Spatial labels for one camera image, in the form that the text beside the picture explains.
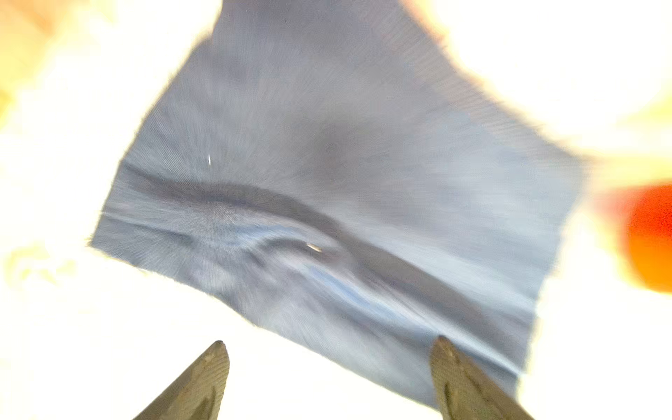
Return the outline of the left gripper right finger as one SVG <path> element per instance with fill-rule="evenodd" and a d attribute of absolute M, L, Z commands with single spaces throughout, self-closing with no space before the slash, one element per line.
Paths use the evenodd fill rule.
<path fill-rule="evenodd" d="M 444 419 L 532 420 L 532 416 L 444 336 L 434 341 L 430 372 Z"/>

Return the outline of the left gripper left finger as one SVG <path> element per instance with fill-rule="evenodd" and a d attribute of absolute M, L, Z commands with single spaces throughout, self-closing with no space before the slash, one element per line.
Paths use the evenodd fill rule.
<path fill-rule="evenodd" d="M 217 420 L 230 360 L 215 341 L 134 420 Z"/>

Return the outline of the dark blue denim trousers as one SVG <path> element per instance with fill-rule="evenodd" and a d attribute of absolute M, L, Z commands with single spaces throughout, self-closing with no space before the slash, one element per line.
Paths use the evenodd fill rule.
<path fill-rule="evenodd" d="M 434 406 L 441 335 L 516 392 L 581 184 L 400 3 L 227 1 L 91 244 Z"/>

